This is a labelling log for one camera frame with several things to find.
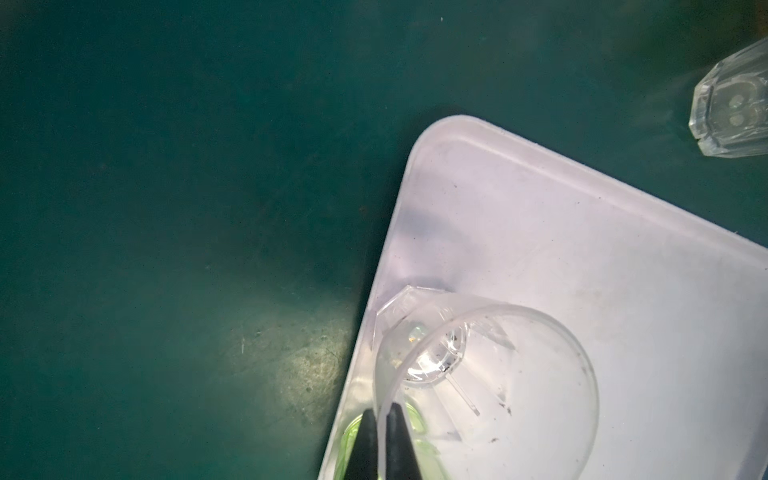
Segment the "pink plastic tray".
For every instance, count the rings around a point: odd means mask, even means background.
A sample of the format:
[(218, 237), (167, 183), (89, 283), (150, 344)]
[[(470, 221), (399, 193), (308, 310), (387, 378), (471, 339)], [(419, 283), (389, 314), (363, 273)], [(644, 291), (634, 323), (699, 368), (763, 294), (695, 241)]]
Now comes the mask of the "pink plastic tray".
[(375, 316), (408, 286), (536, 309), (575, 336), (599, 391), (576, 479), (766, 476), (766, 249), (455, 115), (410, 152), (321, 478), (376, 415)]

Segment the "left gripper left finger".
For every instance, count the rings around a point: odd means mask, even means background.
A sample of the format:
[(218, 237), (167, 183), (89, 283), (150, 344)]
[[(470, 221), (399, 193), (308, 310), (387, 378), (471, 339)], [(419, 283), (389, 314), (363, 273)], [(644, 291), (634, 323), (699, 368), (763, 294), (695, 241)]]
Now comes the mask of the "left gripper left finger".
[(377, 422), (372, 409), (361, 417), (357, 435), (345, 469), (345, 480), (376, 480), (378, 478)]

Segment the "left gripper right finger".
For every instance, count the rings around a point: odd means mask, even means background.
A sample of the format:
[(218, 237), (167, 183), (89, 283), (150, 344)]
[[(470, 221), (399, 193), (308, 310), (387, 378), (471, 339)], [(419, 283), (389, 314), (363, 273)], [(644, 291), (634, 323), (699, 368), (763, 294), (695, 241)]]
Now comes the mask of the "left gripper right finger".
[(410, 438), (407, 416), (393, 403), (386, 417), (385, 479), (421, 480), (418, 459)]

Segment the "clear faceted glass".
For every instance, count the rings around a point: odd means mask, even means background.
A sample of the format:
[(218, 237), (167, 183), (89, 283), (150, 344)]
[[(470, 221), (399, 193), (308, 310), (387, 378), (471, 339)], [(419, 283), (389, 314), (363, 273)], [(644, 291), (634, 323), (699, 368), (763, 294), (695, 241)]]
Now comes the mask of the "clear faceted glass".
[(718, 62), (696, 85), (689, 128), (706, 156), (767, 153), (765, 38)]
[(408, 286), (376, 313), (378, 470), (386, 417), (412, 405), (446, 479), (576, 479), (599, 391), (575, 336), (539, 310)]

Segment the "small green cup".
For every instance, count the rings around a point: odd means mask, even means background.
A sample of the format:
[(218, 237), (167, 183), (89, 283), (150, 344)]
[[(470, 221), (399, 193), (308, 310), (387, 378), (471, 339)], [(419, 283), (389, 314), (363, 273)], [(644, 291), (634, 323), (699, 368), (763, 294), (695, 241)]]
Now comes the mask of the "small green cup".
[(371, 408), (345, 429), (333, 473), (335, 479), (446, 479), (438, 451), (420, 436), (425, 423), (415, 408), (394, 403), (386, 417), (385, 473), (378, 471), (377, 418)]

